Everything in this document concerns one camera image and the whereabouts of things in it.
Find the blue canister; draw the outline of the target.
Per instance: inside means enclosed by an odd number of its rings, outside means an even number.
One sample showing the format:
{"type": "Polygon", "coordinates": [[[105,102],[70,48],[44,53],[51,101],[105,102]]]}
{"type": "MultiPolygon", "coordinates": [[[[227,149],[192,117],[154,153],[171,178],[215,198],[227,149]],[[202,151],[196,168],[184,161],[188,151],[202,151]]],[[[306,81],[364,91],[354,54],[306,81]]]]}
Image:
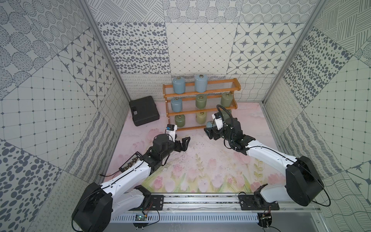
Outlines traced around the blue canister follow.
{"type": "Polygon", "coordinates": [[[208,121],[206,124],[206,128],[212,128],[216,126],[216,123],[214,121],[208,121]]]}
{"type": "Polygon", "coordinates": [[[185,79],[181,76],[177,76],[172,80],[173,91],[175,94],[183,94],[185,93],[186,88],[185,79]]]}
{"type": "Polygon", "coordinates": [[[194,76],[195,91],[199,93],[206,92],[208,84],[208,76],[205,74],[197,74],[194,76]]]}
{"type": "Polygon", "coordinates": [[[172,108],[172,111],[175,112],[175,113],[181,112],[182,109],[183,109],[182,98],[178,98],[178,97],[172,98],[171,99],[171,108],[172,108]]]}

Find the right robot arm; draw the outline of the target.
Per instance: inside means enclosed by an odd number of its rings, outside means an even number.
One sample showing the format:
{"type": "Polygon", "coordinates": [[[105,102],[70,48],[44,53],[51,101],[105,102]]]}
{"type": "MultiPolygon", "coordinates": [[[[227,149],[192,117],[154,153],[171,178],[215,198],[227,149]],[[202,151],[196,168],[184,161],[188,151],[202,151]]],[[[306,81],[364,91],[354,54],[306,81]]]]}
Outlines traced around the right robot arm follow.
{"type": "Polygon", "coordinates": [[[283,184],[264,184],[254,191],[253,200],[259,209],[280,201],[292,201],[308,206],[324,190],[324,184],[313,162],[306,156],[296,158],[267,147],[256,138],[243,134],[236,118],[214,119],[204,129],[210,139],[223,139],[227,148],[245,156],[256,158],[285,178],[283,184]]]}

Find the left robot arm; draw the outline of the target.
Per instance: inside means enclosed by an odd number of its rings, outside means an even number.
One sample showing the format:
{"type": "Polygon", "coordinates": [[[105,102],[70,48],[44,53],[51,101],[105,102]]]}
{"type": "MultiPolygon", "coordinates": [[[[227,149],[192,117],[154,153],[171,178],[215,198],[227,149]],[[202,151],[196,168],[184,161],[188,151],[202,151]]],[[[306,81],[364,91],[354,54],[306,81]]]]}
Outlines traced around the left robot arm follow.
{"type": "Polygon", "coordinates": [[[88,185],[71,215],[76,232],[102,232],[111,219],[130,210],[140,210],[147,218],[150,210],[158,210],[160,197],[141,184],[158,168],[165,165],[170,154],[188,148],[190,137],[181,141],[176,136],[159,134],[144,155],[136,152],[120,167],[121,174],[102,184],[88,185]]]}

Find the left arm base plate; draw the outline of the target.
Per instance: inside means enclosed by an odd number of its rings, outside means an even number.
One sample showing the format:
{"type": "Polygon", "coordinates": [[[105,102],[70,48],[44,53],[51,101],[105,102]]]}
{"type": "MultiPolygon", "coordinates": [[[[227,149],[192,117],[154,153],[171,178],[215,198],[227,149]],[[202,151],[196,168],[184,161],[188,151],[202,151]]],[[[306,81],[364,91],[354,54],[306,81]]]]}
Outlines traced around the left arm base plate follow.
{"type": "Polygon", "coordinates": [[[146,196],[142,204],[131,209],[131,211],[162,211],[164,205],[164,195],[146,196]]]}

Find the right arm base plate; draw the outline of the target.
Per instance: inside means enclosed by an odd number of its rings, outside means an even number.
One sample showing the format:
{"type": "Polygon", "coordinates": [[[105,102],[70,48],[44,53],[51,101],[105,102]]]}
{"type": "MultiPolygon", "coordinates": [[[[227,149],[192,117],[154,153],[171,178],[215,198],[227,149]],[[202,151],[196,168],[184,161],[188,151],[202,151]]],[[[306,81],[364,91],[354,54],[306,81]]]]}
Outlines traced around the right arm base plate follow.
{"type": "Polygon", "coordinates": [[[239,194],[238,200],[241,210],[245,211],[275,211],[280,209],[277,202],[268,203],[263,198],[251,194],[239,194]]]}

